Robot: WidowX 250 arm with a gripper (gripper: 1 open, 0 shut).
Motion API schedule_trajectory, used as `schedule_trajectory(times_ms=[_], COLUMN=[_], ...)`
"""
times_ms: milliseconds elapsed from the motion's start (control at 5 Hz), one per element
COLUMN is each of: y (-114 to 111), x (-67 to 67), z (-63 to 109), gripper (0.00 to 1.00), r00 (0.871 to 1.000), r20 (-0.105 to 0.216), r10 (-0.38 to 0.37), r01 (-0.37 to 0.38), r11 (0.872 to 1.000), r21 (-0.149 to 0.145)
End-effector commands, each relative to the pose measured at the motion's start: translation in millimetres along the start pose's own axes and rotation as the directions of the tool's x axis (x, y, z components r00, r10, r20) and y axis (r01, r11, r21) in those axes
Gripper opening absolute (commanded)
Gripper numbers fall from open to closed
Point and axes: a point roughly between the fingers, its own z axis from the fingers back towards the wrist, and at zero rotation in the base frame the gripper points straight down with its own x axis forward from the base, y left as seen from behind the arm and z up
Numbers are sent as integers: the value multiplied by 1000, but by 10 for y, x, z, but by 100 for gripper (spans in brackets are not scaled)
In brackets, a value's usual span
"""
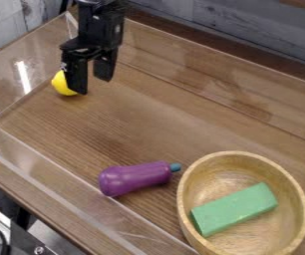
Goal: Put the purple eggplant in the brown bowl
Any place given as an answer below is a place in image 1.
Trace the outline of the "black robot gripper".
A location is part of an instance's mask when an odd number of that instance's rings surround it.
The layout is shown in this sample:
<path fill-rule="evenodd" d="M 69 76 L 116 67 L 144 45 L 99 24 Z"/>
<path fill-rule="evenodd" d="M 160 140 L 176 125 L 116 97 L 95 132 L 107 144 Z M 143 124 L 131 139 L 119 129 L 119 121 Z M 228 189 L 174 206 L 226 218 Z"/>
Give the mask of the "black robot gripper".
<path fill-rule="evenodd" d="M 119 46 L 123 43 L 127 1 L 77 0 L 77 37 L 61 46 L 61 70 L 68 89 L 88 93 L 88 60 L 93 58 L 93 75 L 109 82 L 115 75 Z"/>

